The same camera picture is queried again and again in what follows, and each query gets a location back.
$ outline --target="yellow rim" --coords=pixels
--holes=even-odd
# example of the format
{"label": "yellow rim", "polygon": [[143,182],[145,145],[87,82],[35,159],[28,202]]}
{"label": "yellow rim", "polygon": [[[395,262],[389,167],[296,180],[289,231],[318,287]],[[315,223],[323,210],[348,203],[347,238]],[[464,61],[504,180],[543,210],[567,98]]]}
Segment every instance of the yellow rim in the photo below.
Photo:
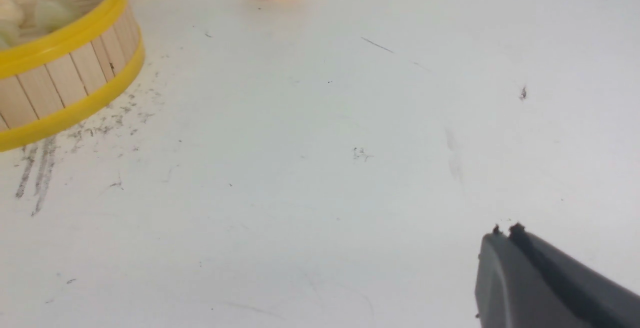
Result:
{"label": "yellow rim", "polygon": [[70,25],[0,52],[0,79],[23,73],[77,50],[104,33],[121,16],[127,0],[103,0]]}
{"label": "yellow rim", "polygon": [[103,85],[103,87],[100,87],[96,92],[38,121],[0,132],[0,152],[13,150],[14,148],[37,142],[50,135],[55,135],[98,112],[120,96],[131,85],[131,82],[136,79],[145,61],[144,54],[145,47],[142,39],[140,39],[130,62],[116,77],[106,85]]}

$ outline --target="white surface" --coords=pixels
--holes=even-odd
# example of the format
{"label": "white surface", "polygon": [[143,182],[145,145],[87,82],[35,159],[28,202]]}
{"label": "white surface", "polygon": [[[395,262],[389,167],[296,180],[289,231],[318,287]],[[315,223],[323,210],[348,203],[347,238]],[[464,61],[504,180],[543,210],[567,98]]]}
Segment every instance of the white surface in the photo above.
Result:
{"label": "white surface", "polygon": [[640,0],[132,1],[48,190],[0,155],[0,327],[477,327],[515,221],[640,292]]}

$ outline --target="gray plastic object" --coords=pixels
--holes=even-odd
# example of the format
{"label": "gray plastic object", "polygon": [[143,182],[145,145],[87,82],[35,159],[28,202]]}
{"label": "gray plastic object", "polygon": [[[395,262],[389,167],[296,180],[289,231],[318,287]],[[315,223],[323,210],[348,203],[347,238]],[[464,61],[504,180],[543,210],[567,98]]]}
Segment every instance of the gray plastic object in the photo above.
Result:
{"label": "gray plastic object", "polygon": [[517,224],[482,239],[482,328],[640,328],[640,297]]}

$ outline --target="wooden basket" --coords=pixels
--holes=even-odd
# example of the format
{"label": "wooden basket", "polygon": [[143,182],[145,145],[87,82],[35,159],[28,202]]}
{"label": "wooden basket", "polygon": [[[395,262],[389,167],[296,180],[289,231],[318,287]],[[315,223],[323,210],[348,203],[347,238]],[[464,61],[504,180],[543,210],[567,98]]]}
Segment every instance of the wooden basket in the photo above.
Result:
{"label": "wooden basket", "polygon": [[[32,16],[35,0],[17,0]],[[144,61],[127,0],[72,0],[86,14],[39,36],[23,24],[22,44],[0,51],[0,151],[55,134],[121,94]]]}

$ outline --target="gray smudge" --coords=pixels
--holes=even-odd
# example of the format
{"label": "gray smudge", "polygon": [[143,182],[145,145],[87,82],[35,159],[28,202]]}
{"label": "gray smudge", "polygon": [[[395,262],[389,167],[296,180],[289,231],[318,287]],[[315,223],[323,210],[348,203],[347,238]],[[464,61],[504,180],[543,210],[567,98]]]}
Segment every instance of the gray smudge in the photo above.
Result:
{"label": "gray smudge", "polygon": [[34,162],[36,160],[36,153],[38,153],[38,144],[34,144],[31,146],[29,150],[29,155],[26,157],[27,166],[24,168],[24,172],[22,173],[22,178],[20,179],[20,185],[18,186],[18,191],[15,193],[16,198],[22,198],[25,195],[25,187],[27,187],[27,182],[29,181],[29,175],[32,173],[32,168],[34,168]]}
{"label": "gray smudge", "polygon": [[49,184],[51,182],[51,176],[53,174],[53,166],[56,161],[56,137],[49,137],[44,141],[44,150],[46,151],[46,157],[42,157],[42,161],[46,162],[46,166],[44,168],[44,173],[42,175],[41,180],[36,182],[36,186],[39,188],[39,197],[38,202],[36,203],[36,208],[34,212],[31,213],[31,216],[35,216],[38,212],[41,211],[42,205],[44,204],[44,200],[47,197],[47,192],[49,191]]}

